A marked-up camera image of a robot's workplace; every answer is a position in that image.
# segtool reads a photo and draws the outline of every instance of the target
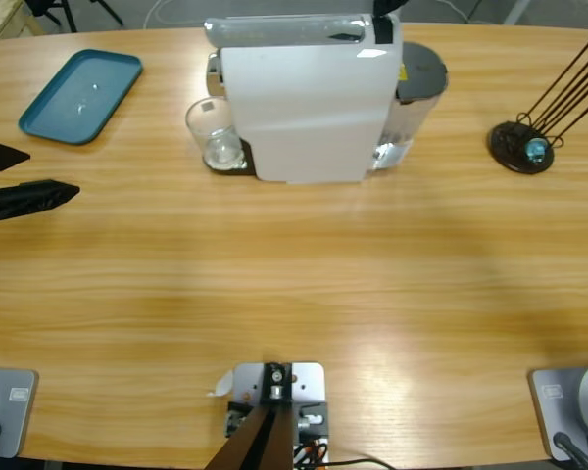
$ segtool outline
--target blue plastic tray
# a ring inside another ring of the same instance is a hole
[[[134,56],[94,49],[77,52],[24,111],[20,129],[85,144],[102,130],[142,69]]]

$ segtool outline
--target gray floor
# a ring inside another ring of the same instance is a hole
[[[107,0],[122,17],[126,29],[140,29],[155,0]],[[453,0],[458,9],[468,14],[476,0]],[[477,23],[501,23],[515,0],[483,0],[475,12]],[[336,9],[359,11],[370,0],[166,0],[151,15],[148,27],[196,26],[208,16],[258,15],[278,13],[329,13]],[[86,0],[71,1],[73,15],[79,31],[104,31],[119,26],[98,4]],[[53,13],[63,27],[40,18],[42,27],[49,33],[68,30],[61,9]],[[411,0],[402,12],[405,22],[463,23],[462,16],[439,0]],[[588,29],[588,0],[533,0],[518,24],[543,26],[581,27]]]

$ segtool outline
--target small blue object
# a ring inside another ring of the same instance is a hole
[[[85,49],[71,56],[20,117],[26,134],[68,144],[93,140],[141,74],[134,56]]]
[[[525,144],[525,155],[531,162],[541,163],[547,154],[548,147],[549,142],[547,142],[545,139],[531,139]]]

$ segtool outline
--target mounting plate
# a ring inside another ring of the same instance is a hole
[[[553,436],[567,434],[588,455],[588,435],[579,417],[579,384],[586,367],[536,370],[529,376],[545,450],[557,461],[570,460]]]
[[[294,403],[324,402],[324,368],[317,362],[292,362],[292,401]],[[264,364],[247,362],[233,371],[233,398],[237,403],[257,406],[262,394]]]
[[[0,369],[0,457],[20,452],[36,383],[32,370]]]

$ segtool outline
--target metal rod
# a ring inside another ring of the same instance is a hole
[[[575,88],[577,86],[579,86],[581,83],[583,83],[583,81],[586,79],[586,77],[588,76],[588,73],[586,73],[586,75],[584,75],[584,77],[579,80],[578,83],[575,83],[575,80],[577,80],[577,77],[579,77],[582,73],[584,73],[584,71],[588,68],[588,61],[586,62],[586,64],[584,64],[584,66],[579,69],[579,71],[575,74],[575,76],[572,78],[572,80],[564,87],[564,89],[558,94],[558,96],[556,97],[555,100],[553,100],[549,106],[547,106],[547,108],[542,112],[542,114],[535,120],[535,126],[540,126],[544,123],[544,119],[548,118],[551,113],[553,113],[554,111],[556,111],[557,109],[559,109],[562,104],[566,101],[566,99],[568,99],[568,97],[570,96],[570,94],[575,90]],[[562,97],[562,95],[564,93],[566,93],[566,91],[568,90],[568,88],[570,88],[571,86],[573,86],[573,89],[570,90],[562,99],[560,99]]]
[[[562,78],[566,75],[566,73],[570,70],[570,68],[572,66],[575,65],[575,63],[579,60],[579,58],[583,55],[584,52],[586,52],[588,50],[588,42],[586,43],[586,45],[581,49],[581,51],[579,51],[579,53],[577,54],[577,56],[575,56],[575,58],[572,60],[572,62],[570,64],[568,64],[568,66],[562,71],[562,73],[560,73],[560,76],[558,78],[556,78],[556,81],[554,81],[552,83],[552,85],[547,88],[547,91],[545,91],[543,93],[543,95],[538,99],[538,101],[536,101],[536,103],[534,103],[534,105],[531,107],[531,109],[527,112],[527,115],[529,116],[531,114],[531,112],[533,110],[536,109],[536,107],[542,103],[542,100],[545,99],[545,97],[551,92],[551,90],[554,89],[554,87],[560,82],[560,80],[562,80]]]
[[[560,135],[556,136],[556,138],[554,139],[554,142],[557,141],[558,139],[562,139],[562,136],[565,135],[569,129],[571,129],[574,125],[576,125],[584,116],[586,116],[588,114],[588,108],[586,108],[581,115],[579,115],[577,117],[576,120],[574,120],[572,123],[570,123],[565,130],[563,130],[562,132],[560,132]]]
[[[577,107],[577,105],[579,105],[579,103],[581,103],[583,100],[586,99],[586,97],[588,96],[588,90],[586,90],[579,98],[577,98],[577,100],[571,105],[571,109],[574,109]],[[543,133],[547,133],[547,132],[551,132],[553,130],[553,128],[558,125],[562,119],[567,115],[568,113],[566,113],[565,115],[561,116],[560,118],[558,118],[556,121],[554,121],[551,125],[549,125],[549,127],[545,128],[542,132]]]
[[[550,117],[549,119],[545,119],[544,123],[538,128],[539,132],[549,132],[551,129],[554,128],[563,118],[565,118],[572,110],[576,108],[576,106],[581,103],[581,101],[588,96],[588,80],[582,83],[584,85],[575,93],[575,95],[570,99],[568,103],[565,104],[563,109],[559,111],[554,117]]]
[[[472,10],[470,10],[470,13],[466,16],[466,20],[464,23],[470,23],[470,20],[472,19],[472,15],[474,15],[474,12],[477,11],[477,8],[479,8],[479,5],[481,5],[481,2],[483,2],[483,0],[477,0],[474,5],[472,6]]]

